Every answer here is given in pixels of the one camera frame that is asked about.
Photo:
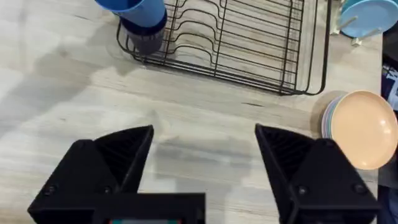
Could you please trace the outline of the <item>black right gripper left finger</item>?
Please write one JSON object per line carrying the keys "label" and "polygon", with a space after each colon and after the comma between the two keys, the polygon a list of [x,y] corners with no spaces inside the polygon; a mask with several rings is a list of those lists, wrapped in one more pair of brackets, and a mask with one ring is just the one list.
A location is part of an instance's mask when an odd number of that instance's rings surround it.
{"label": "black right gripper left finger", "polygon": [[91,223],[89,196],[137,193],[151,125],[75,141],[27,209],[36,223]]}

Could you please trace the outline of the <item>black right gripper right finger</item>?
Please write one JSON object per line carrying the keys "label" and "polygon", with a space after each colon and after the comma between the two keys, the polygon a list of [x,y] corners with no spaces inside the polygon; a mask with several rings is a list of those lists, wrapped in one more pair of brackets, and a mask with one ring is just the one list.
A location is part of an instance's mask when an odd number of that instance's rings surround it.
{"label": "black right gripper right finger", "polygon": [[331,139],[257,124],[280,223],[371,223],[380,206]]}

